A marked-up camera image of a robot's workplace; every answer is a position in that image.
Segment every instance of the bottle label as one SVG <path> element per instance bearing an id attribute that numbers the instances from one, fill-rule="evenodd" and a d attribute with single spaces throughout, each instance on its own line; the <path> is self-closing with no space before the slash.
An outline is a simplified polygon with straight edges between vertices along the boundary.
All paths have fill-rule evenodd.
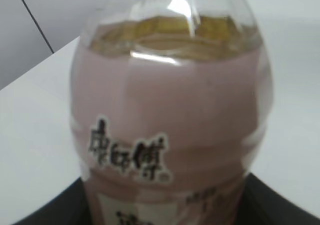
<path id="1" fill-rule="evenodd" d="M 228 191 L 218 187 L 172 194 L 170 202 L 126 202 L 98 193 L 105 225 L 231 225 L 244 183 Z"/>
<path id="2" fill-rule="evenodd" d="M 122 202 L 98 194 L 106 225 L 169 225 L 177 214 L 174 203 L 142 204 Z"/>
<path id="3" fill-rule="evenodd" d="M 150 139 L 140 138 L 133 146 L 125 146 L 110 135 L 109 122 L 99 116 L 91 130 L 89 153 L 100 168 L 111 167 L 124 177 L 134 173 L 138 183 L 170 184 L 172 173 L 164 163 L 169 150 L 168 136 L 160 132 Z"/>

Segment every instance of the white wall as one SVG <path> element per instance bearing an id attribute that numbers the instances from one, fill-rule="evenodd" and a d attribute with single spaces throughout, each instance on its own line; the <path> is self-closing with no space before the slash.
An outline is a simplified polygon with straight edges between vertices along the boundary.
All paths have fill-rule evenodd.
<path id="1" fill-rule="evenodd" d="M 21 0 L 0 0 L 0 90 L 50 54 Z"/>
<path id="2" fill-rule="evenodd" d="M 79 36 L 97 0 L 25 0 L 54 51 Z"/>

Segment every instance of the plastic bottle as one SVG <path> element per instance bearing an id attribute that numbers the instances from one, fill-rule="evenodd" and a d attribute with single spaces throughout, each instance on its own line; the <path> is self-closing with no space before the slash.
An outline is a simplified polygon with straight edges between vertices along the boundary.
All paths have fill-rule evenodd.
<path id="1" fill-rule="evenodd" d="M 231 225 L 273 99 L 245 0 L 105 0 L 71 71 L 96 225 Z"/>

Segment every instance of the black base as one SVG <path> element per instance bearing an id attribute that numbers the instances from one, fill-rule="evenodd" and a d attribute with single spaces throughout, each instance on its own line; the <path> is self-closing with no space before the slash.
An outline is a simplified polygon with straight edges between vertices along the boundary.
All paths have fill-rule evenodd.
<path id="1" fill-rule="evenodd" d="M 93 225 L 82 181 L 78 179 L 60 196 L 15 225 Z M 320 225 L 320 220 L 294 206 L 251 174 L 235 225 Z"/>

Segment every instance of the brand logo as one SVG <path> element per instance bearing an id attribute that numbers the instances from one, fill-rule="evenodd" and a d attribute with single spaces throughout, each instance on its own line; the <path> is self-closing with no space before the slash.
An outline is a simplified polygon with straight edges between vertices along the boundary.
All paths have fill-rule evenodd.
<path id="1" fill-rule="evenodd" d="M 108 120 L 98 119 L 89 142 L 88 151 L 101 168 L 110 166 L 123 176 L 133 171 L 137 182 L 168 184 L 172 181 L 173 176 L 164 164 L 164 153 L 169 149 L 164 133 L 138 139 L 128 147 L 113 139 L 107 128 Z"/>

